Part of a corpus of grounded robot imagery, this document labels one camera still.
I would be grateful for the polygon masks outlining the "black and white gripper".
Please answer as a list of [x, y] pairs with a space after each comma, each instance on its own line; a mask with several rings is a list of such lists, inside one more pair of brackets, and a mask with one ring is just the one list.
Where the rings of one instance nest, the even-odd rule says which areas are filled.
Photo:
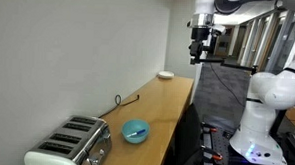
[[208, 27], [203, 28], [192, 28], [192, 39], [189, 45], [190, 56], [192, 57], [190, 63], [195, 65], [199, 64], [202, 60], [200, 59], [203, 51], [209, 51], [210, 47], [205, 46], [203, 41], [206, 40], [210, 35], [210, 29]]

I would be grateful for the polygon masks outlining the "black perforated robot base table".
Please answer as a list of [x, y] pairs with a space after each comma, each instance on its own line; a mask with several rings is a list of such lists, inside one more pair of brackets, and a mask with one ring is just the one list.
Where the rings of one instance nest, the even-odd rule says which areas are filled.
[[[221, 160], [204, 161], [204, 165], [257, 165], [249, 163], [230, 146], [229, 139], [235, 131], [233, 121], [216, 116], [206, 116], [203, 123], [216, 128], [215, 131], [203, 133], [203, 144], [222, 155]], [[286, 134], [280, 133], [275, 140], [284, 152], [287, 165], [295, 165], [295, 155], [287, 144]]]

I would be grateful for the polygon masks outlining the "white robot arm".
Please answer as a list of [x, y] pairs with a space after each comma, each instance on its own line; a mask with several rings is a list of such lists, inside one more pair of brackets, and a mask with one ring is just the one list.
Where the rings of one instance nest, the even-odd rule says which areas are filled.
[[[213, 31], [225, 28], [214, 23], [214, 13], [231, 14], [249, 2], [258, 0], [195, 0], [195, 12], [188, 27], [192, 29], [190, 62], [204, 59], [209, 48], [203, 44]], [[295, 0], [280, 0], [286, 9], [295, 9]], [[295, 60], [280, 73], [257, 72], [248, 86], [246, 107], [240, 125], [229, 139], [232, 149], [248, 162], [260, 165], [287, 165], [281, 146], [269, 135], [278, 110], [295, 106]]]

